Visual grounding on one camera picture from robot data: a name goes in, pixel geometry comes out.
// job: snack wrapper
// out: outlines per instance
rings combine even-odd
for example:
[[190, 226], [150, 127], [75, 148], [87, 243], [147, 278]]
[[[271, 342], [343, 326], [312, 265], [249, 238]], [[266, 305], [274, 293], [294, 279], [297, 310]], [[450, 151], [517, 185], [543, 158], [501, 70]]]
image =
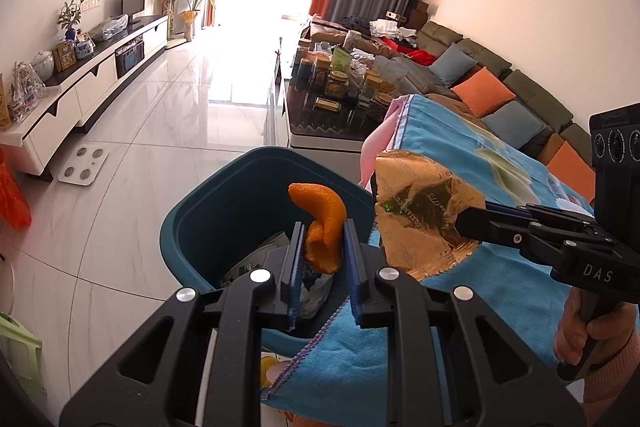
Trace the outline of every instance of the snack wrapper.
[[376, 158], [376, 218], [390, 266], [417, 280], [459, 264], [478, 246], [456, 230], [458, 214], [484, 195], [439, 163], [409, 151]]

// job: white tile floor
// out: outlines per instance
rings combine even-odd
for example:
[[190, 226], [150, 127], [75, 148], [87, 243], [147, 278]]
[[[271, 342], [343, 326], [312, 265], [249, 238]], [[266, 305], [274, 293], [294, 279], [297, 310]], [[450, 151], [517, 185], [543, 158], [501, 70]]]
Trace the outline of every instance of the white tile floor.
[[[57, 177], [83, 141], [110, 153], [88, 187], [25, 179], [33, 223], [5, 226], [0, 251], [15, 273], [12, 315], [43, 341], [47, 397], [58, 417], [72, 393], [178, 288], [159, 250], [168, 211], [242, 152], [264, 144], [273, 41], [243, 48], [218, 30], [167, 51], [86, 135], [70, 135], [54, 156]], [[0, 311], [12, 274], [0, 263]], [[285, 426], [263, 407], [263, 425]]]

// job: trash can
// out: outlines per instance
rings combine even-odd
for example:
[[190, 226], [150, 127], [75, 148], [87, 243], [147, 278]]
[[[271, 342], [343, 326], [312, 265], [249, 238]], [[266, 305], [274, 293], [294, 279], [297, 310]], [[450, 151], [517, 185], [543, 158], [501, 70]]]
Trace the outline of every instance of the trash can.
[[[204, 292], [265, 239], [284, 230], [290, 237], [296, 221], [313, 217], [293, 204], [292, 183], [326, 185], [337, 192], [354, 220], [361, 242], [374, 223], [371, 194], [336, 172], [282, 147], [261, 147], [236, 158], [191, 191], [164, 219], [160, 250], [183, 286]], [[335, 274], [331, 293], [311, 321], [284, 333], [263, 330], [262, 346], [295, 356], [340, 307], [348, 295], [344, 267]]]

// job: picture frame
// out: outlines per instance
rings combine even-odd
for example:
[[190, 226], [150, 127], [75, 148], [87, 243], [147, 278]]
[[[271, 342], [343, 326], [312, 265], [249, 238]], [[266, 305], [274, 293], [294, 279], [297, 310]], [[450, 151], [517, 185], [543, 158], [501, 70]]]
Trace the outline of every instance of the picture frame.
[[70, 68], [76, 63], [76, 51], [70, 41], [60, 42], [53, 48], [53, 61], [56, 64], [56, 71], [61, 71]]

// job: white drawer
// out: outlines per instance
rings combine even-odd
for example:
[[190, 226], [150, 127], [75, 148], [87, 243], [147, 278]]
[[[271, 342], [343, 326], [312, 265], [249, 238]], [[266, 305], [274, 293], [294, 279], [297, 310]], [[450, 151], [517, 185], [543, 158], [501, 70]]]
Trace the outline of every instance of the white drawer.
[[86, 114], [94, 107], [94, 104], [113, 86], [117, 79], [116, 57], [111, 55], [78, 80], [76, 89], [82, 114]]
[[145, 57], [162, 44], [166, 44], [167, 28], [168, 22], [164, 21], [142, 34], [142, 39], [145, 41]]
[[31, 142], [43, 165], [46, 165], [62, 140], [82, 116], [76, 86], [56, 100], [29, 131]]

